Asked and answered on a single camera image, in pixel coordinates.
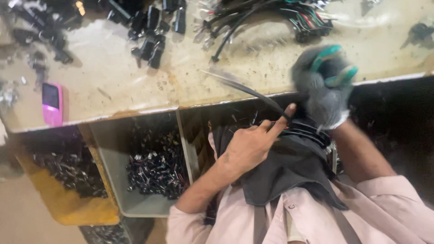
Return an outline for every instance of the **floor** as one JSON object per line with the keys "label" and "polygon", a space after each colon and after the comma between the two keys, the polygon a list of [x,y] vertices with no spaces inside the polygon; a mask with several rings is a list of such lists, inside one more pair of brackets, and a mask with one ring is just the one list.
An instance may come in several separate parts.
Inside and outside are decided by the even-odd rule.
{"label": "floor", "polygon": [[[86,244],[76,226],[55,222],[26,175],[0,183],[0,242]],[[155,220],[147,244],[165,243],[166,219]]]}

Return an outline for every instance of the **worn tabletop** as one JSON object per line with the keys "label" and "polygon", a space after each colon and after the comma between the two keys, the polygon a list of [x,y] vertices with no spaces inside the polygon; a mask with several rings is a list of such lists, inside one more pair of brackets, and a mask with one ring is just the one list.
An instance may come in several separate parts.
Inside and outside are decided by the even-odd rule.
{"label": "worn tabletop", "polygon": [[[293,92],[290,67],[297,57],[313,45],[337,43],[347,57],[359,66],[356,82],[369,82],[387,77],[422,76],[433,70],[432,49],[409,44],[400,49],[408,31],[421,19],[429,20],[434,10],[431,0],[382,1],[364,17],[361,0],[330,3],[324,18],[333,21],[335,28],[329,36],[309,45],[294,40],[289,21],[276,16],[253,16],[237,30],[233,43],[220,55],[218,67],[247,80],[246,85],[263,94]],[[114,119],[138,114],[184,109],[194,106],[237,101],[249,98],[213,78],[206,77],[210,57],[215,53],[221,37],[209,51],[202,44],[193,43],[193,19],[199,17],[195,1],[187,7],[185,36],[166,35],[166,48],[158,70],[146,62],[138,68],[130,49],[139,44],[128,41],[127,30],[94,16],[87,16],[81,28],[65,32],[67,50],[73,54],[73,64],[54,62],[48,53],[48,81],[63,86],[64,124],[78,124],[100,119]],[[246,49],[258,43],[285,40],[286,44],[263,46],[260,50]],[[34,91],[35,72],[25,59],[0,69],[3,79],[20,80],[28,85],[17,87],[19,98],[12,109],[3,110],[3,122],[12,132],[44,129],[42,97]]]}

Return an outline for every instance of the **electrical wire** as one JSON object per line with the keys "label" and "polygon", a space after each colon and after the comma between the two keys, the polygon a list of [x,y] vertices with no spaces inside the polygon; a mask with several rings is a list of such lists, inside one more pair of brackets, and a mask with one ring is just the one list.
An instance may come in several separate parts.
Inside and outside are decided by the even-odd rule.
{"label": "electrical wire", "polygon": [[214,31],[211,30],[210,34],[213,38],[217,38],[220,35],[220,30],[225,26],[233,27],[233,25],[244,15],[244,13],[238,13],[234,18],[222,23]]}
{"label": "electrical wire", "polygon": [[260,0],[248,0],[248,1],[245,1],[244,3],[237,5],[235,7],[218,10],[218,11],[216,11],[215,14],[221,15],[221,14],[226,14],[228,12],[232,13],[233,11],[239,12],[240,10],[243,10],[249,6],[252,6],[257,2],[260,2]]}
{"label": "electrical wire", "polygon": [[218,56],[220,55],[221,51],[223,50],[224,45],[226,44],[226,42],[229,40],[230,36],[235,32],[235,30],[238,28],[238,26],[240,26],[248,17],[250,17],[252,14],[254,14],[256,11],[260,10],[261,8],[268,6],[270,4],[273,3],[277,3],[280,2],[281,0],[268,0],[264,3],[258,4],[256,7],[254,6],[252,8],[252,10],[250,10],[249,12],[247,12],[243,17],[241,17],[237,23],[232,27],[232,29],[230,30],[230,32],[228,33],[228,35],[225,36],[225,38],[223,39],[223,41],[220,43],[216,53],[214,54],[214,56],[211,57],[211,59],[214,62],[217,62]]}

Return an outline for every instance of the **red wire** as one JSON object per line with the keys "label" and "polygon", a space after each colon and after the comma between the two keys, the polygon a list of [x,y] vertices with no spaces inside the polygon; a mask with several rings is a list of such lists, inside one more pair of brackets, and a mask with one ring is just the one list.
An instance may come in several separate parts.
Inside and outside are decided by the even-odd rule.
{"label": "red wire", "polygon": [[324,20],[321,18],[321,16],[316,12],[316,11],[314,11],[315,12],[315,14],[316,14],[316,16],[322,21],[322,22],[324,22]]}
{"label": "red wire", "polygon": [[307,24],[309,25],[310,28],[313,29],[313,25],[310,23],[309,19],[306,17],[306,15],[300,13],[300,15],[304,18],[304,20],[306,20]]}

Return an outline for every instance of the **pink shirt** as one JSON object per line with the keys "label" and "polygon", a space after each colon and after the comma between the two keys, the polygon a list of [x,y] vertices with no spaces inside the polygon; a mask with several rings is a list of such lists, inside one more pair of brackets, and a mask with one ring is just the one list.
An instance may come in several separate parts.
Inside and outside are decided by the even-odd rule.
{"label": "pink shirt", "polygon": [[[359,183],[356,188],[333,182],[333,190],[350,210],[343,215],[363,244],[434,244],[434,212],[427,208],[404,176]],[[220,202],[214,227],[204,225],[205,213],[186,214],[175,206],[168,219],[168,244],[253,244],[254,207],[241,188],[229,187]],[[271,215],[266,206],[268,231],[263,244],[286,244],[284,213],[307,244],[346,243],[333,210],[312,198],[304,188],[280,196]]]}

